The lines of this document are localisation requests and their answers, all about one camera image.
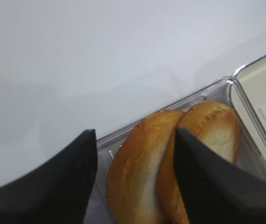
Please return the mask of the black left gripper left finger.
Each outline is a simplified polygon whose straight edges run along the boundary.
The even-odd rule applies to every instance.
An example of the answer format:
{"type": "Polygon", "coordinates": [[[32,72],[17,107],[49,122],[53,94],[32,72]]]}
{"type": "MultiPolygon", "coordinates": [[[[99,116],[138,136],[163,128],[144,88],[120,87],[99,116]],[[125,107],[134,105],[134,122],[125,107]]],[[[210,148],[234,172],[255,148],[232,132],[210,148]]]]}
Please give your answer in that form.
{"type": "Polygon", "coordinates": [[[98,169],[96,132],[83,131],[43,165],[0,187],[0,224],[81,224],[98,169]]]}

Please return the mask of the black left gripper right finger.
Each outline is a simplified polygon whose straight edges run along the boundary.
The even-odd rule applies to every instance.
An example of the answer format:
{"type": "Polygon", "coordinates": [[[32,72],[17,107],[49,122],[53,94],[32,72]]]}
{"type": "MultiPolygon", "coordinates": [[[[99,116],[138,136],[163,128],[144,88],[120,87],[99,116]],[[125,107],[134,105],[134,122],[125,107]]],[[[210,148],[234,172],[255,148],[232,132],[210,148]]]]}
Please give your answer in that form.
{"type": "Polygon", "coordinates": [[[185,128],[174,171],[192,224],[266,224],[266,182],[230,164],[185,128]]]}

